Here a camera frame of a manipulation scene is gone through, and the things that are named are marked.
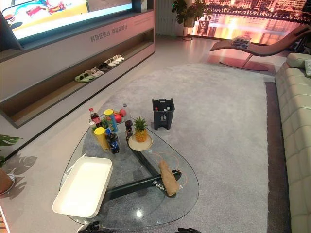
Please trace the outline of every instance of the lounge chair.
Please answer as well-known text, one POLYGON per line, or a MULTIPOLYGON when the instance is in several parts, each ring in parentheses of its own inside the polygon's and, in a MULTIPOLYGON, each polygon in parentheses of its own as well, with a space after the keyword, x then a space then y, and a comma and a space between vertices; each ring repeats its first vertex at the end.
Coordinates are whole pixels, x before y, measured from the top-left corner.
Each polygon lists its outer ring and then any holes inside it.
POLYGON ((213 47, 210 49, 210 51, 215 50, 222 50, 222 49, 234 49, 234 50, 241 50, 247 53, 250 53, 248 58, 242 63, 239 64, 238 62, 232 60, 229 62, 223 62, 220 63, 231 66, 231 67, 238 67, 242 69, 249 69, 249 70, 268 70, 267 67, 260 65, 260 64, 253 64, 252 67, 248 66, 247 63, 251 57, 254 56, 272 56, 279 52, 282 52, 287 47, 289 47, 292 43, 295 41, 307 36, 311 35, 311 27, 308 25, 302 25, 296 28, 295 30, 291 31, 287 36, 285 36, 283 39, 277 41, 276 43, 272 45, 255 45, 250 43, 248 48, 239 48, 232 46, 232 40, 222 40, 213 45, 213 47))

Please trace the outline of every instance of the slipper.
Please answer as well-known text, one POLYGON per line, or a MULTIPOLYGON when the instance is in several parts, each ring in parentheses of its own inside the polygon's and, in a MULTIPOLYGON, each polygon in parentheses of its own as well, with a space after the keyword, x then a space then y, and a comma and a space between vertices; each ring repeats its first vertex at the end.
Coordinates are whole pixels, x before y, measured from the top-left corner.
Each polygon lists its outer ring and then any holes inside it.
POLYGON ((91 69, 92 73, 93 73, 93 76, 96 76, 95 74, 99 74, 99 76, 105 74, 105 72, 97 69, 96 67, 94 67, 93 69, 91 69))
POLYGON ((103 66, 103 64, 97 65, 96 68, 99 69, 99 70, 101 70, 101 71, 103 71, 103 72, 107 72, 107 71, 108 71, 108 69, 105 68, 105 67, 103 66))
POLYGON ((94 76, 94 77, 100 77, 101 76, 101 74, 98 74, 98 73, 94 73, 94 72, 92 72, 92 70, 86 70, 84 73, 86 73, 86 74, 88 74, 88 75, 91 75, 91 76, 94 76))
POLYGON ((86 79, 90 79, 90 80, 92 80, 92 79, 95 78, 93 75, 88 74, 88 73, 83 73, 83 74, 81 74, 81 75, 83 75, 86 79))
POLYGON ((116 56, 114 56, 113 57, 113 59, 115 59, 115 61, 117 61, 117 62, 122 62, 123 60, 121 60, 120 58, 118 58, 118 56, 116 55, 116 56))
POLYGON ((111 63, 114 63, 116 65, 120 64, 120 62, 115 61, 115 59, 113 59, 113 58, 110 58, 110 61, 111 61, 111 63))
POLYGON ((75 80, 76 82, 81 82, 81 83, 88 83, 88 82, 89 82, 89 79, 86 79, 86 78, 84 77, 84 75, 76 76, 76 77, 74 78, 74 80, 75 80))
POLYGON ((109 66, 111 67, 115 67, 116 64, 112 63, 110 59, 108 59, 107 61, 105 61, 104 63, 107 63, 109 66))
POLYGON ((106 69, 112 69, 112 67, 108 65, 107 61, 103 62, 103 66, 104 66, 106 69))
POLYGON ((122 61, 125 59, 124 57, 122 57, 120 54, 116 55, 118 59, 121 59, 122 61))

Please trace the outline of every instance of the glass tabletop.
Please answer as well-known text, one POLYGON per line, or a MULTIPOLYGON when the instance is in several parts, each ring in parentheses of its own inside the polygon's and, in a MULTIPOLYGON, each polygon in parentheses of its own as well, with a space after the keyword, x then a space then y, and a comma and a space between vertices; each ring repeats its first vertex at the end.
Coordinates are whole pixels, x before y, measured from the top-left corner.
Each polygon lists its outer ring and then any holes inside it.
POLYGON ((187 214, 199 195, 199 184, 189 163, 160 137, 147 129, 152 146, 141 152, 131 150, 125 138, 125 125, 118 126, 120 153, 105 152, 90 128, 75 149, 63 175, 84 153, 112 161, 112 174, 98 214, 93 218, 69 216, 81 224, 100 221, 102 227, 134 230, 175 221, 187 214), (168 197, 158 164, 165 160, 179 183, 179 191, 168 197))

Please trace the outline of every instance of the small trash bin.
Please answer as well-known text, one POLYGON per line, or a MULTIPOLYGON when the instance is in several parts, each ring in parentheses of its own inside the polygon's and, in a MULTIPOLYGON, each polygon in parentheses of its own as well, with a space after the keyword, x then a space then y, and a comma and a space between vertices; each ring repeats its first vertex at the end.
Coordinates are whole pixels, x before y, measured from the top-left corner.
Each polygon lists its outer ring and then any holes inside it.
POLYGON ((173 99, 152 99, 152 107, 154 110, 155 130, 158 130, 160 127, 169 130, 171 128, 173 113, 175 110, 173 99))

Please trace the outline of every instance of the white tray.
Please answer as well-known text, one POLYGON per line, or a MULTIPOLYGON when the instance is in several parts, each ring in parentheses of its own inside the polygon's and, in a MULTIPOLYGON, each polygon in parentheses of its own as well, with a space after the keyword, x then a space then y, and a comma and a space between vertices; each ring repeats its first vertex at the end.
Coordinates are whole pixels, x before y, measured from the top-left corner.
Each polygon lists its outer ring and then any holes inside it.
POLYGON ((110 159, 86 156, 79 158, 53 203, 53 211, 78 217, 96 216, 111 172, 110 159))

